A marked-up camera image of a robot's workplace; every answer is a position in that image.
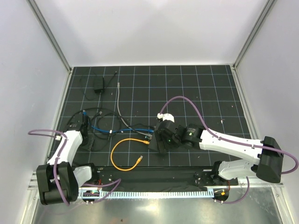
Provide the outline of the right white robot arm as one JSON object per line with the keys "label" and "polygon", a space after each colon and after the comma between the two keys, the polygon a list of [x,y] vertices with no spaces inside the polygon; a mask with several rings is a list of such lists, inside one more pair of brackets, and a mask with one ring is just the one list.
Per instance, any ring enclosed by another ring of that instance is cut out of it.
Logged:
{"label": "right white robot arm", "polygon": [[281,181],[284,156],[277,141],[269,136],[263,140],[244,139],[209,131],[196,124],[183,127],[171,120],[164,120],[158,122],[153,139],[156,141],[156,150],[161,154],[186,147],[238,157],[237,161],[214,163],[210,178],[216,185],[221,185],[226,180],[252,175],[265,182]]}

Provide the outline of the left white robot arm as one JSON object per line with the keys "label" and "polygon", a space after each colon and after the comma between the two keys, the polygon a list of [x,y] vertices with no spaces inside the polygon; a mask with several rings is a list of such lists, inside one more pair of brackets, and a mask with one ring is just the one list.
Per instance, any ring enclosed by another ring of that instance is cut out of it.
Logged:
{"label": "left white robot arm", "polygon": [[44,165],[36,169],[36,178],[39,197],[42,205],[76,201],[79,187],[86,184],[89,187],[97,185],[99,175],[93,172],[92,165],[72,168],[75,154],[80,146],[89,142],[88,121],[86,112],[83,112],[82,122],[68,124],[66,131],[40,129],[38,132],[51,132],[52,138],[59,140],[54,155]]}

